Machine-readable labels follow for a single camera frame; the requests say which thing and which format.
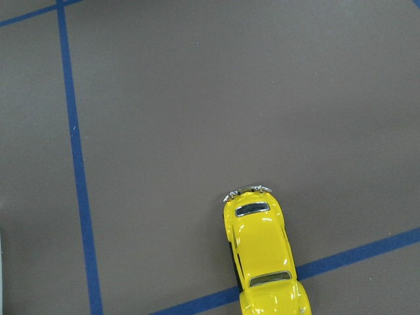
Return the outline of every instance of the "car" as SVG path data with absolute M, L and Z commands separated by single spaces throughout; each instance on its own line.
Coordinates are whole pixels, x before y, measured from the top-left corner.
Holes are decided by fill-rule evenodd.
M 230 192 L 223 202 L 224 227 L 243 315 L 311 315 L 297 280 L 280 204 L 264 186 Z

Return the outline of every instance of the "car window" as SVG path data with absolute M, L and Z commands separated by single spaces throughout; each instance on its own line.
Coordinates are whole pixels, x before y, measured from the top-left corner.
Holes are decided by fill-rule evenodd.
M 254 277 L 249 282 L 249 286 L 265 284 L 266 282 L 273 282 L 279 280 L 291 279 L 291 274 L 288 271 L 275 272 L 272 274 L 263 274 L 262 276 Z
M 241 217 L 243 215 L 250 215 L 251 213 L 263 212 L 270 210 L 270 206 L 267 202 L 256 202 L 250 203 L 249 205 L 243 205 L 236 209 L 236 216 Z

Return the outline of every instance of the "blue stripe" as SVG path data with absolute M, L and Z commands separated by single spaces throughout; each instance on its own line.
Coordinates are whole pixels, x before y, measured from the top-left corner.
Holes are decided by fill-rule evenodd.
M 349 264 L 357 263 L 374 256 L 378 256 L 395 249 L 409 246 L 420 242 L 420 228 L 415 228 L 383 240 L 375 241 L 367 245 L 356 247 L 348 251 L 343 251 L 320 260 L 298 266 L 296 268 L 300 280 L 307 279 L 318 274 L 323 274 Z M 235 302 L 239 299 L 239 291 L 237 287 L 231 287 L 214 294 L 206 295 L 182 303 L 159 312 L 152 313 L 151 315 L 194 315 L 206 310 L 211 310 L 218 306 L 223 306 L 228 303 Z
M 65 3 L 63 3 L 63 6 L 67 7 L 68 5 L 72 5 L 73 3 L 77 3 L 80 2 L 82 0 L 69 0 L 66 1 Z M 20 16 L 17 16 L 15 18 L 9 18 L 8 20 L 4 20 L 4 21 L 0 21 L 0 27 L 2 26 L 7 26 L 13 23 L 17 23 L 23 20 L 27 20 L 29 18 L 33 18 L 34 16 L 39 16 L 41 14 L 47 13 L 47 12 L 51 12 L 57 9 L 56 5 L 50 5 L 49 7 L 45 7 L 30 13 L 26 13 Z
M 70 127 L 70 141 L 72 144 L 73 167 L 76 182 L 77 201 L 79 203 L 79 216 L 81 234 L 83 240 L 83 251 L 85 254 L 85 267 L 87 277 L 87 288 L 89 292 L 89 304 L 91 315 L 102 315 L 102 298 L 100 295 L 100 285 L 98 267 L 96 263 L 95 242 L 93 239 L 93 228 L 91 220 L 91 210 L 87 194 L 85 177 L 85 166 L 80 141 L 79 122 L 73 84 L 72 63 L 70 60 L 70 50 L 68 45 L 66 15 L 64 12 L 65 3 L 56 0 L 58 28 L 60 31 L 60 46 L 62 54 L 64 84 L 66 88 L 66 100 L 68 111 L 68 122 Z

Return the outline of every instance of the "floor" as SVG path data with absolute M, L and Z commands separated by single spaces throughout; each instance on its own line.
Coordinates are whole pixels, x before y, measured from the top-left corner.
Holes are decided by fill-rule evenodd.
M 229 191 L 314 315 L 420 307 L 418 0 L 0 4 L 4 314 L 240 314 Z

